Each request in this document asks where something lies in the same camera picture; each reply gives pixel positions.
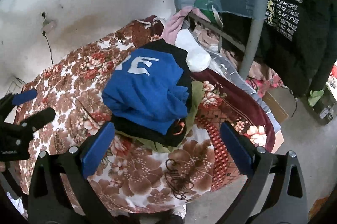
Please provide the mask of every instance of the metal pole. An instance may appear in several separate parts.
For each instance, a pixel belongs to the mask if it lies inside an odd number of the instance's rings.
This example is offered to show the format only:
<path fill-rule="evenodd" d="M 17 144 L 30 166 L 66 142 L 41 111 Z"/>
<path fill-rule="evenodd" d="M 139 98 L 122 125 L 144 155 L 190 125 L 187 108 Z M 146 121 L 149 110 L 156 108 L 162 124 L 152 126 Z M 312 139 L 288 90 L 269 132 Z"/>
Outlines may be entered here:
<path fill-rule="evenodd" d="M 266 14 L 267 2 L 268 0 L 255 0 L 253 13 L 254 19 L 252 20 L 245 55 L 243 57 L 239 70 L 239 75 L 243 79 L 246 79 L 248 76 L 250 67 L 255 57 L 258 42 L 260 41 L 261 31 Z"/>

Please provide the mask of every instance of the metal bolt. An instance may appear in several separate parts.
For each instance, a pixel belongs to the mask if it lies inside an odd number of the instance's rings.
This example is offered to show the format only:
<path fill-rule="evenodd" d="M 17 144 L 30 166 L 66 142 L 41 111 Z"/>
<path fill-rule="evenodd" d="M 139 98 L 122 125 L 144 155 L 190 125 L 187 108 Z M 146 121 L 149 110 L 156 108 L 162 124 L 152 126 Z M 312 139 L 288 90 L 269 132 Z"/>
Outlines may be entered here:
<path fill-rule="evenodd" d="M 262 146 L 257 146 L 256 150 L 260 153 L 260 154 L 264 154 L 266 152 L 266 150 L 264 149 L 264 147 Z"/>
<path fill-rule="evenodd" d="M 40 157 L 40 158 L 43 158 L 43 157 L 46 156 L 46 154 L 47 154 L 46 151 L 42 151 L 42 152 L 39 154 L 39 157 Z"/>
<path fill-rule="evenodd" d="M 296 153 L 294 151 L 289 151 L 288 154 L 291 158 L 296 158 Z"/>
<path fill-rule="evenodd" d="M 69 148 L 69 153 L 74 154 L 77 152 L 77 150 L 78 150 L 77 146 L 72 146 Z"/>

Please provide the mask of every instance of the brown flower pattern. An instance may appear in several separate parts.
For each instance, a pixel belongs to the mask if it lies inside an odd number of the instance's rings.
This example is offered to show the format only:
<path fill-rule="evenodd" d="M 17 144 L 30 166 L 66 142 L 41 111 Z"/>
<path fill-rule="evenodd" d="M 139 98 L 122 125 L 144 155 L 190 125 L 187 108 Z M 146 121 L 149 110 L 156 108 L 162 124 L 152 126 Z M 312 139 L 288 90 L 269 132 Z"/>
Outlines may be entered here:
<path fill-rule="evenodd" d="M 95 135 L 103 123 L 111 119 L 111 111 L 102 101 L 102 90 L 114 68 L 135 48 L 161 36 L 163 27 L 161 23 L 154 23 L 155 17 L 144 19 L 153 23 L 148 29 L 134 21 L 99 42 L 70 52 L 59 64 L 24 86 L 24 90 L 39 91 L 36 99 L 39 103 L 28 102 L 19 108 L 16 122 L 46 107 L 54 108 L 57 113 L 52 123 L 34 133 L 29 147 L 30 159 L 20 161 L 20 185 L 24 193 L 28 194 L 40 151 L 46 150 L 52 155 L 64 153 L 70 146 L 81 145 L 88 136 Z M 108 51 L 100 50 L 99 43 L 103 42 L 109 43 Z M 201 114 L 212 110 L 216 115 L 218 108 L 226 104 L 225 95 L 207 81 L 204 90 L 199 110 Z M 238 123 L 237 126 L 248 134 L 251 124 Z M 254 130 L 251 130 L 252 139 L 260 143 Z M 210 133 L 198 123 L 178 149 L 169 154 L 147 149 L 142 143 L 116 132 L 96 173 L 88 181 L 111 212 L 166 211 L 211 190 L 216 153 L 213 145 Z M 62 179 L 70 202 L 80 212 L 69 182 L 65 176 Z"/>

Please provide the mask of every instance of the floral bedspread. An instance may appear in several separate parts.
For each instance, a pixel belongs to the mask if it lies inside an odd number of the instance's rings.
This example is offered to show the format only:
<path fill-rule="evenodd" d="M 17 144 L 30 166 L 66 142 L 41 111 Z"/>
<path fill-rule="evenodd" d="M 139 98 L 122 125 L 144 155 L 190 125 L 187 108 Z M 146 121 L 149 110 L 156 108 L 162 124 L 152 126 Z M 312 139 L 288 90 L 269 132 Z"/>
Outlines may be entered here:
<path fill-rule="evenodd" d="M 24 86 L 24 90 L 35 88 L 38 96 L 18 108 L 16 122 L 48 106 L 57 113 L 52 123 L 34 133 L 30 159 L 20 161 L 24 193 L 29 191 L 41 151 L 64 153 L 70 146 L 81 145 L 88 136 L 95 135 L 110 120 L 111 112 L 103 104 L 101 92 L 114 68 L 132 50 L 157 40 L 162 33 L 163 26 L 155 16 L 143 21 L 151 22 L 151 27 L 145 29 L 145 25 L 133 21 L 99 41 L 70 52 L 60 63 Z M 88 178 L 112 213 L 114 210 L 165 211 L 235 180 L 238 169 L 219 136 L 218 128 L 223 120 L 229 120 L 239 133 L 271 151 L 275 133 L 264 111 L 249 96 L 245 97 L 245 105 L 240 105 L 239 100 L 235 105 L 236 96 L 242 95 L 240 89 L 232 89 L 234 85 L 224 78 L 218 81 L 212 73 L 206 70 L 193 76 L 204 83 L 205 95 L 193 128 L 174 152 L 157 153 L 138 141 L 115 135 L 96 173 Z M 65 176 L 63 183 L 73 207 L 80 212 Z"/>

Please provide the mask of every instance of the gray floor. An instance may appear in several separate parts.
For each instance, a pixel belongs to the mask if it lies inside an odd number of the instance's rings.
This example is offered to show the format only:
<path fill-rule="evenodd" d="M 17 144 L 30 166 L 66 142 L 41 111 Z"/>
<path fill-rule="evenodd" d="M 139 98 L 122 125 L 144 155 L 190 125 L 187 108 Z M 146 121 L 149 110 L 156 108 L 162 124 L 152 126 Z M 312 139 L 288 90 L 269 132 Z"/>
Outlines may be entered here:
<path fill-rule="evenodd" d="M 289 90 L 279 88 L 270 92 L 286 110 L 289 116 L 293 113 L 295 102 Z M 304 176 L 308 210 L 315 200 L 328 196 L 337 179 L 336 145 L 337 120 L 322 125 L 316 115 L 302 101 L 293 118 L 288 118 L 281 125 L 284 143 L 277 151 L 285 154 L 294 150 L 298 155 Z M 230 206 L 245 182 L 245 177 L 218 190 L 202 196 L 198 201 L 187 205 L 186 224 L 216 223 Z M 264 193 L 254 211 L 262 208 L 272 180 L 268 180 Z M 143 219 L 142 223 L 154 223 L 156 217 Z"/>

